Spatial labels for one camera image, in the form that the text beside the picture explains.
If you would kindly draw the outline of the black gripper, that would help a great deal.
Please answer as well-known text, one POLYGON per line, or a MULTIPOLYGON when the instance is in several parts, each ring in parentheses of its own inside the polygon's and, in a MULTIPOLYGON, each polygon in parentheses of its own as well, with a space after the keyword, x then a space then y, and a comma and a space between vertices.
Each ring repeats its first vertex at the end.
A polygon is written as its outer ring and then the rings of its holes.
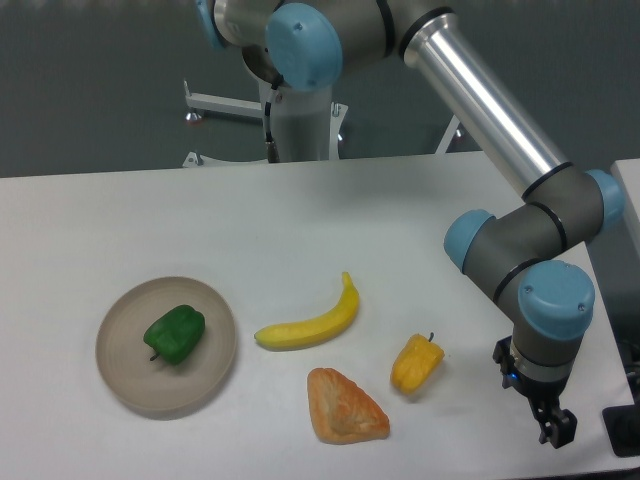
POLYGON ((511 337, 496 343, 493 360, 500 367, 503 388, 513 388, 528 400, 540 426, 539 442, 550 443, 554 448, 573 442, 577 417, 570 410, 562 409, 559 402, 572 364, 558 367, 534 364, 515 349, 511 337))

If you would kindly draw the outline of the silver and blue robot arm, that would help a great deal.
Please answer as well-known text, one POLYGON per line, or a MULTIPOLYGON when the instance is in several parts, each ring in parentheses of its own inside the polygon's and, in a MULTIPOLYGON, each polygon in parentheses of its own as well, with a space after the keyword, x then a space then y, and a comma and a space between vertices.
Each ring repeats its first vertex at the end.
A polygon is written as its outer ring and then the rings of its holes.
POLYGON ((199 1, 196 11, 209 44, 239 47, 261 83, 272 163, 328 158, 331 90, 343 74, 398 55, 427 79, 523 201, 502 218, 462 215, 445 251, 512 321, 493 354, 504 386, 527 398, 542 442, 570 443, 577 420, 559 397, 592 320, 595 288, 560 255, 621 218, 617 181, 562 156, 443 1, 199 1))

